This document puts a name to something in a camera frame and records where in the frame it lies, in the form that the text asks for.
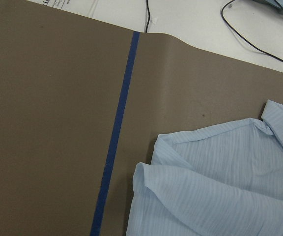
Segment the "blue line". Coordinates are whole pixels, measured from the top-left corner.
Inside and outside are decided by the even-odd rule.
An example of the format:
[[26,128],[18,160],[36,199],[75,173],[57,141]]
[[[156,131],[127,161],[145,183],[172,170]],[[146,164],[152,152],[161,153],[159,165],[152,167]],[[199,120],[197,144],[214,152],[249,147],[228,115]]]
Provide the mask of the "blue line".
[[96,210],[94,212],[93,221],[91,225],[90,236],[100,235],[104,206],[107,200],[107,195],[108,195],[108,190],[109,190],[109,185],[110,185],[110,180],[111,180],[111,174],[112,174],[114,159],[116,155],[118,138],[119,138],[120,131],[121,131],[128,90],[129,90],[130,82],[132,78],[132,72],[133,72],[133,66],[134,66],[139,36],[140,36],[139,32],[133,33],[131,48],[128,54],[121,94],[120,94],[120,98],[119,98],[118,105],[117,105],[117,111],[115,115],[111,140],[109,144],[107,160],[104,166]]

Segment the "white floor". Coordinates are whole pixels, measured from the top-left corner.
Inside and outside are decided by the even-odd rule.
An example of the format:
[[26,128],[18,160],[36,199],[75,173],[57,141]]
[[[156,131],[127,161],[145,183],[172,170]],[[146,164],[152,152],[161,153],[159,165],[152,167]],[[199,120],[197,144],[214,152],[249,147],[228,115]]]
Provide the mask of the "white floor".
[[[30,0],[144,32],[145,0]],[[149,0],[149,32],[173,35],[194,47],[283,72],[283,63],[259,53],[235,35],[220,11],[229,0]],[[283,15],[252,0],[236,0],[227,20],[259,48],[283,59]]]

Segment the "striped fabric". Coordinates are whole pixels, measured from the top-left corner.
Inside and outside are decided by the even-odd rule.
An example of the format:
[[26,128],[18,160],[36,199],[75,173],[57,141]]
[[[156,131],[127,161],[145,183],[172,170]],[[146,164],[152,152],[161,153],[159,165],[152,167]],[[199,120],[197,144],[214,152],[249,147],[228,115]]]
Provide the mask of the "striped fabric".
[[136,166],[127,236],[283,236],[283,105],[158,136]]

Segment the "brown surface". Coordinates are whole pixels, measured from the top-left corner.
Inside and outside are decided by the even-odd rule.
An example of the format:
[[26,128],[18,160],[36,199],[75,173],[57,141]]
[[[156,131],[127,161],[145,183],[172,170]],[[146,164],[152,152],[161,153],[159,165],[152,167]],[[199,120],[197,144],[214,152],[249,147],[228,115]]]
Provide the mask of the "brown surface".
[[131,37],[0,0],[0,236],[89,234]]
[[142,34],[101,236],[125,235],[135,165],[150,163],[158,134],[258,118],[268,99],[283,104],[283,73]]

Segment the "black cable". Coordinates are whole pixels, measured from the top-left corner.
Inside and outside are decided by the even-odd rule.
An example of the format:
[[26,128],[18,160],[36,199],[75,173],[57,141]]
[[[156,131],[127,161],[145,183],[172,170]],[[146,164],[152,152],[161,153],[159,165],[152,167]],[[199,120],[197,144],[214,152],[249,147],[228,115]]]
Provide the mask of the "black cable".
[[[272,58],[274,58],[274,59],[277,59],[277,60],[283,62],[283,59],[281,59],[281,58],[279,58],[279,57],[277,57],[277,56],[275,56],[275,55],[273,55],[273,54],[271,54],[271,53],[268,53],[268,52],[266,52],[266,51],[264,51],[264,50],[258,48],[257,46],[255,46],[253,43],[251,43],[251,42],[248,41],[245,37],[243,37],[233,26],[231,26],[231,25],[229,24],[229,22],[228,22],[228,21],[225,19],[225,17],[224,17],[224,9],[225,9],[228,5],[230,5],[231,3],[233,3],[234,1],[235,1],[235,0],[231,0],[230,2],[228,2],[228,3],[222,8],[222,10],[221,10],[221,17],[222,17],[223,21],[224,21],[238,36],[240,36],[240,38],[242,38],[245,42],[247,42],[248,44],[250,44],[253,48],[257,49],[258,51],[260,51],[260,52],[262,52],[262,53],[264,53],[264,54],[266,54],[266,55],[268,55],[268,56],[270,56],[270,57],[272,57]],[[283,11],[283,7],[279,4],[279,2],[277,2],[277,0],[274,0],[274,1],[275,1],[276,4],[281,8],[281,10]]]
[[149,26],[149,22],[150,22],[150,10],[149,10],[148,0],[146,0],[146,5],[147,5],[147,11],[148,11],[148,20],[147,20],[145,33],[148,33],[148,26]]

